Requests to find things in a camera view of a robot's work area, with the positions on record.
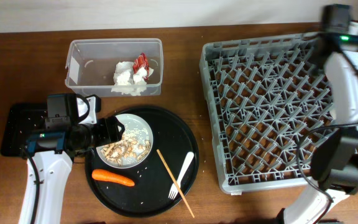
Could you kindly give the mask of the food scraps pile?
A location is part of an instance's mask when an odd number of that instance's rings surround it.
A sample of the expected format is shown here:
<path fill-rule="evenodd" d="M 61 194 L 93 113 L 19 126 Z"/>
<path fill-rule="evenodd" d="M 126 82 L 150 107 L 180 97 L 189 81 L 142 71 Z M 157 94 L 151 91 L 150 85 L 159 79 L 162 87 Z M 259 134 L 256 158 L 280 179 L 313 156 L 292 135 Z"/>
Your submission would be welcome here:
<path fill-rule="evenodd" d="M 132 166 L 143 161 L 151 150 L 149 140 L 124 139 L 102 146 L 98 152 L 108 163 L 115 166 Z"/>

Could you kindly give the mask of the black rectangular tray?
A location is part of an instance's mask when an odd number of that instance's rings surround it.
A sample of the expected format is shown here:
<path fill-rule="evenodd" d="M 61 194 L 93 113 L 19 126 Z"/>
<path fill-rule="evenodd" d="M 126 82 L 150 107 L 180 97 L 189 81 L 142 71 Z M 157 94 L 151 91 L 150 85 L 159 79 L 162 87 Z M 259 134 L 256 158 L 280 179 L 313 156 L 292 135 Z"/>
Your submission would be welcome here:
<path fill-rule="evenodd" d="M 47 117 L 46 103 L 16 103 L 11 106 L 1 142 L 0 154 L 21 157 L 32 131 L 42 129 Z"/>

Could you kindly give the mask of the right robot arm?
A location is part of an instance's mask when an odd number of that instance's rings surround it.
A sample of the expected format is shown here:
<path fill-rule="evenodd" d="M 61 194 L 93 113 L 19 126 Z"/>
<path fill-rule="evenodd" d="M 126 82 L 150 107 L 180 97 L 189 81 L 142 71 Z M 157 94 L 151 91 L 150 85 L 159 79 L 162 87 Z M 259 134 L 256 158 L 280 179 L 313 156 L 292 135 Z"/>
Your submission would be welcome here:
<path fill-rule="evenodd" d="M 308 185 L 275 223 L 318 223 L 339 202 L 358 193 L 358 22 L 351 7 L 330 4 L 323 8 L 314 64 L 331 82 L 334 124 L 314 128 L 296 144 L 296 163 L 307 136 L 332 129 L 333 134 L 311 157 Z"/>

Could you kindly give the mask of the wooden chopstick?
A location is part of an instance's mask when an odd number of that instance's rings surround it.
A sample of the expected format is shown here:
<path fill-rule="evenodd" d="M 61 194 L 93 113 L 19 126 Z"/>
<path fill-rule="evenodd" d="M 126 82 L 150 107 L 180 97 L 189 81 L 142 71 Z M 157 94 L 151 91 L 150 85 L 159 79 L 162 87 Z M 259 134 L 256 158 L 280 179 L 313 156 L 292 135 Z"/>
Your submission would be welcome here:
<path fill-rule="evenodd" d="M 190 205 L 188 204 L 185 195 L 184 195 L 183 192 L 181 191 L 181 188 L 179 187 L 179 185 L 178 185 L 176 179 L 174 178 L 174 176 L 173 176 L 173 174 L 172 174 L 172 172 L 171 172 L 169 166 L 167 165 L 167 163 L 166 163 L 166 161 L 165 161 L 164 157 L 162 156 L 162 153 L 160 152 L 159 149 L 157 149 L 157 154 L 159 155 L 159 157 L 160 157 L 160 159 L 161 159 L 163 165 L 165 166 L 165 168 L 166 168 L 166 170 L 167 170 L 167 172 L 168 172 L 170 178 L 171 178 L 172 181 L 173 181 L 173 184 L 174 184 L 175 187 L 177 188 L 178 193 L 180 194 L 182 200 L 184 201 L 184 203 L 185 203 L 187 209 L 189 210 L 191 216 L 192 216 L 193 218 L 195 218 L 195 215 L 194 215 L 194 213 L 193 213 L 193 211 L 192 211 Z"/>

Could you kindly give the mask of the clear plastic bin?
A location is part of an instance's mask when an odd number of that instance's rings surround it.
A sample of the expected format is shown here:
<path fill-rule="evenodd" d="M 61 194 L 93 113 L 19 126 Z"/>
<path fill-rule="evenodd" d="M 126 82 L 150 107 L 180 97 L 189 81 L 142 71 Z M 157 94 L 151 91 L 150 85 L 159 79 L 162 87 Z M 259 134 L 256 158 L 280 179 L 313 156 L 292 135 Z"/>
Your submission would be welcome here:
<path fill-rule="evenodd" d="M 114 74 L 120 62 L 133 62 L 142 53 L 150 75 L 141 84 L 118 85 Z M 155 96 L 161 94 L 163 45 L 156 38 L 84 39 L 71 42 L 65 65 L 65 85 L 83 96 Z"/>

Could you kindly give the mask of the white plastic fork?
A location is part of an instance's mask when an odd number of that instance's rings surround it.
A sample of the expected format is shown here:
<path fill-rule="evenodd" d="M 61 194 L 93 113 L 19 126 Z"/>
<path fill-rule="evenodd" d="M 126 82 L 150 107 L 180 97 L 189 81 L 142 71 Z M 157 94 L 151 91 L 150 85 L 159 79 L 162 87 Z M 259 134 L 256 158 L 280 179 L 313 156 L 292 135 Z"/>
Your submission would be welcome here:
<path fill-rule="evenodd" d="M 180 169 L 180 173 L 177 178 L 177 184 L 179 187 L 181 186 L 181 181 L 182 181 L 186 171 L 188 170 L 193 158 L 194 158 L 193 152 L 188 152 L 186 154 L 186 157 L 183 161 L 182 167 Z M 172 184 L 169 194 L 168 194 L 169 199 L 173 200 L 177 196 L 177 194 L 178 194 L 178 189 L 175 184 Z"/>

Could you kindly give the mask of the white napkin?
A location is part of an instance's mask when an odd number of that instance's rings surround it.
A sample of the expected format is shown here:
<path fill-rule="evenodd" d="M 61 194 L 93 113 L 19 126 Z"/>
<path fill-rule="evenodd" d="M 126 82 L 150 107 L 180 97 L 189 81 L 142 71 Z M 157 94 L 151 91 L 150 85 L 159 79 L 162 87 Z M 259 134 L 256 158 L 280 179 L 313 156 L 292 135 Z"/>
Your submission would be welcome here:
<path fill-rule="evenodd" d="M 119 62 L 116 65 L 113 76 L 114 85 L 111 92 L 122 95 L 140 96 L 146 87 L 147 70 L 140 67 L 136 72 L 133 69 L 134 62 Z"/>

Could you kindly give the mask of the grey plate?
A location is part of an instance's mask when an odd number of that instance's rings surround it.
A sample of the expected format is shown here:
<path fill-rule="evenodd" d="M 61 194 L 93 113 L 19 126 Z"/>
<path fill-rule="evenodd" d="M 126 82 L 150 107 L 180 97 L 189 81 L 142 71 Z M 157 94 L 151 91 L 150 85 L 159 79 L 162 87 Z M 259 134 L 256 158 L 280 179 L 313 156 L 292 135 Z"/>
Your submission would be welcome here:
<path fill-rule="evenodd" d="M 119 114 L 119 115 L 116 115 L 116 118 L 125 127 L 125 131 L 123 132 L 121 140 L 129 139 L 129 138 L 135 139 L 138 141 L 149 140 L 151 142 L 151 148 L 152 148 L 152 145 L 153 145 L 152 130 L 151 130 L 150 126 L 148 125 L 148 123 L 143 118 L 141 118 L 140 116 L 134 115 L 134 114 Z M 101 157 L 101 154 L 98 152 L 98 150 L 101 147 L 102 146 L 99 146 L 96 148 L 98 156 L 101 158 L 101 160 L 103 162 L 105 162 L 107 165 L 109 165 L 113 168 L 128 169 L 128 168 L 135 167 L 142 162 L 141 161 L 140 163 L 132 165 L 132 166 L 115 166 L 114 164 L 108 163 L 105 159 L 103 159 Z"/>

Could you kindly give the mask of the round black tray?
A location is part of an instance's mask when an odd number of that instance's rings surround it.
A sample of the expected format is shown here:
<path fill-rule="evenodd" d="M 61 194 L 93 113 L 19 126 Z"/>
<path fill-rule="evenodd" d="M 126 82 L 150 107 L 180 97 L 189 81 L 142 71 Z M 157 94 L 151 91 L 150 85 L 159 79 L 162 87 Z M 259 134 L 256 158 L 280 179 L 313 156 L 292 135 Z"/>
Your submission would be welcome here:
<path fill-rule="evenodd" d="M 154 137 L 152 150 L 144 162 L 128 169 L 116 169 L 105 162 L 96 151 L 85 157 L 85 174 L 88 185 L 96 198 L 108 209 L 126 217 L 151 217 L 174 207 L 181 201 L 177 195 L 168 197 L 178 177 L 186 154 L 193 152 L 189 168 L 181 181 L 181 190 L 187 194 L 193 185 L 199 167 L 199 150 L 190 127 L 176 114 L 157 106 L 137 106 L 123 110 L 144 119 L 151 127 Z M 112 182 L 94 180 L 95 169 L 104 169 L 123 175 L 135 182 L 127 187 Z"/>

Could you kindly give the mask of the grey dishwasher rack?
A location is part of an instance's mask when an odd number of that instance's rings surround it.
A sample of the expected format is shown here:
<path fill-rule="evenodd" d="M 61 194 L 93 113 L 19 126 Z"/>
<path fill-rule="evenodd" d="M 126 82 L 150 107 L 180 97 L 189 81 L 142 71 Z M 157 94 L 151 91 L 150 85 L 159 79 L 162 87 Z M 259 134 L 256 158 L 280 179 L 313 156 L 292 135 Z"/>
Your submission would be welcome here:
<path fill-rule="evenodd" d="M 207 43 L 200 59 L 219 188 L 230 195 L 304 185 L 331 135 L 328 79 L 310 62 L 316 34 Z"/>

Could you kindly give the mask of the white cup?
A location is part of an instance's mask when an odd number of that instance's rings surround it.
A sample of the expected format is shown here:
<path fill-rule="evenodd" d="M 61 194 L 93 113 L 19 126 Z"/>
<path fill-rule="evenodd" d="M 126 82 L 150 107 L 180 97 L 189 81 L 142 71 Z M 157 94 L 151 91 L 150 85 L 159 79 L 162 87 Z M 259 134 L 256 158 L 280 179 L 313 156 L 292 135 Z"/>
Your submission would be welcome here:
<path fill-rule="evenodd" d="M 349 24 L 349 34 L 358 35 L 358 22 L 351 21 Z"/>

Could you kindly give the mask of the orange carrot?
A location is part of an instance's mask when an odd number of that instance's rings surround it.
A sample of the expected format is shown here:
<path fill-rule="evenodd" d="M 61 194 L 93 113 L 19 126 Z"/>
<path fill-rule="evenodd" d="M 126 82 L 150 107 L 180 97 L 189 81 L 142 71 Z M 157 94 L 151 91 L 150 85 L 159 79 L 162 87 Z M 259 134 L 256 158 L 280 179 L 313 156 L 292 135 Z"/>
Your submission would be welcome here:
<path fill-rule="evenodd" d="M 95 169 L 92 171 L 91 176 L 97 181 L 112 182 L 127 187 L 135 186 L 135 182 L 132 179 L 103 169 Z"/>

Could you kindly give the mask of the wrapper with red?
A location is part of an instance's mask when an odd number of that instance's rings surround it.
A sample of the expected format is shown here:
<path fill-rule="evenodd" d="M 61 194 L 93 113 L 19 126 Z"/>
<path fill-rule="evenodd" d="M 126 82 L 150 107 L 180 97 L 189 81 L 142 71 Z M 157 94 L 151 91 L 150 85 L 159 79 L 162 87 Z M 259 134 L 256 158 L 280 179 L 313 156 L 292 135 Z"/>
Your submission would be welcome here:
<path fill-rule="evenodd" d="M 137 59 L 135 59 L 132 66 L 134 71 L 133 81 L 135 84 L 140 82 L 146 82 L 149 76 L 153 74 L 154 70 L 150 68 L 148 58 L 145 53 L 141 53 Z"/>

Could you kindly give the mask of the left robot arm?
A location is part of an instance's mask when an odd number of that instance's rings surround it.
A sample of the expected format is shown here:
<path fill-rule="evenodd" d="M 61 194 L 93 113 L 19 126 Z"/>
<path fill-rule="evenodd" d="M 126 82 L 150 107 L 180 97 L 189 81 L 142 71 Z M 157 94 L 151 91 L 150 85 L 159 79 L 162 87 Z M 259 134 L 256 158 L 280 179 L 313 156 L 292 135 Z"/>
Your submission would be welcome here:
<path fill-rule="evenodd" d="M 23 149 L 27 183 L 20 223 L 59 223 L 68 176 L 76 156 L 122 139 L 125 127 L 115 116 L 97 117 L 101 99 L 75 93 L 50 95 L 47 117 Z"/>

